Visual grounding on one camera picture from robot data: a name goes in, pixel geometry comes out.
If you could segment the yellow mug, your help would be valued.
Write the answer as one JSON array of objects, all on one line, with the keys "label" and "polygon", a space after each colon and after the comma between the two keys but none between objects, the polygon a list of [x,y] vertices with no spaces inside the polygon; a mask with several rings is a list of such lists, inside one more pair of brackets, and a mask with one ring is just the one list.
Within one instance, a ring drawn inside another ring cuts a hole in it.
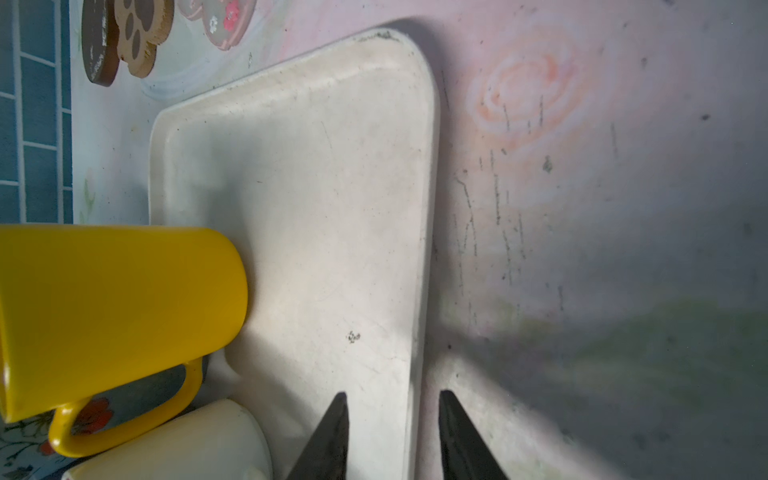
[{"label": "yellow mug", "polygon": [[[248,284],[223,234],[167,226],[5,225],[1,229],[1,415],[53,413],[60,455],[81,458],[172,419],[195,398],[203,358],[241,330]],[[100,393],[183,366],[163,404],[74,434]]]}]

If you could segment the cork paw print coaster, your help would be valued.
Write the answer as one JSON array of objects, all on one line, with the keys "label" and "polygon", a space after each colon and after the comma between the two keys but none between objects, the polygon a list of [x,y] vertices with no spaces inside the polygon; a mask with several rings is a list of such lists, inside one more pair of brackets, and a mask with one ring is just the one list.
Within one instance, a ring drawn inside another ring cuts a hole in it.
[{"label": "cork paw print coaster", "polygon": [[131,75],[146,78],[154,67],[157,47],[171,32],[173,0],[117,0],[117,54]]}]

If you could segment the brown round coaster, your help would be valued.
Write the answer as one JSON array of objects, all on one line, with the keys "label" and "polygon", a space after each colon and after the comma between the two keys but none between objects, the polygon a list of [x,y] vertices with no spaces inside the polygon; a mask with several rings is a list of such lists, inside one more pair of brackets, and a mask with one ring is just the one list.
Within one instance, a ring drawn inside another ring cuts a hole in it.
[{"label": "brown round coaster", "polygon": [[81,53],[88,80],[109,87],[117,74],[119,27],[114,0],[84,0],[81,12]]}]

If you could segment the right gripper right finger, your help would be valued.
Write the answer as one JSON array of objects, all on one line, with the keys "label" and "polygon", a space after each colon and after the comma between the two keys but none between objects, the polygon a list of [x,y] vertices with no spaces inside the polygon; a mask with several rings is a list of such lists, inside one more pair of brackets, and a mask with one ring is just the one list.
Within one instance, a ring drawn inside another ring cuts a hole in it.
[{"label": "right gripper right finger", "polygon": [[508,480],[451,390],[440,392],[438,425],[444,479]]}]

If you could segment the pink flower coaster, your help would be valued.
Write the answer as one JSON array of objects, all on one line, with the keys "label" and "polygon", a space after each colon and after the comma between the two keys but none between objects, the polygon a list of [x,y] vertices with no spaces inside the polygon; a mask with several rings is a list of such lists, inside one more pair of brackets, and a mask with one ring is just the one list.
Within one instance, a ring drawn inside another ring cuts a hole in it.
[{"label": "pink flower coaster", "polygon": [[227,51],[245,34],[256,0],[180,0],[177,9],[188,20],[200,20],[208,40]]}]

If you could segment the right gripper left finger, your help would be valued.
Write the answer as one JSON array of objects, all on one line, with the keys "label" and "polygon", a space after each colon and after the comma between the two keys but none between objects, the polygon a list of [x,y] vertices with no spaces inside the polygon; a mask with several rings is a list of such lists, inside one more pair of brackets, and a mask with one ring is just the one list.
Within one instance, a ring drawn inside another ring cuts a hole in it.
[{"label": "right gripper left finger", "polygon": [[347,395],[335,395],[311,435],[288,480],[345,480],[349,449],[349,410]]}]

